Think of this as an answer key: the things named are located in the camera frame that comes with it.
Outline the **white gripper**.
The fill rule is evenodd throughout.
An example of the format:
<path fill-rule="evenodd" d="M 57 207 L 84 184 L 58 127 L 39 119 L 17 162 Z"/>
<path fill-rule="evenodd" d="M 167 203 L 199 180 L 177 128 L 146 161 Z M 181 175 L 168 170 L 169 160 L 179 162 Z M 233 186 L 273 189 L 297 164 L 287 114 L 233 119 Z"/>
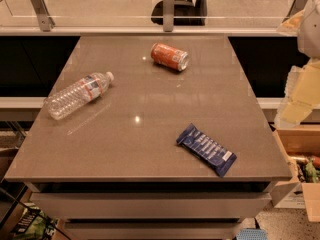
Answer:
<path fill-rule="evenodd" d="M 286 36 L 298 32 L 298 50 L 309 58 L 320 58 L 320 0 L 289 17 L 278 26 L 277 32 Z M 284 93 L 274 123 L 277 128 L 292 128 L 320 104 L 320 60 L 310 59 L 302 68 L 292 66 Z"/>

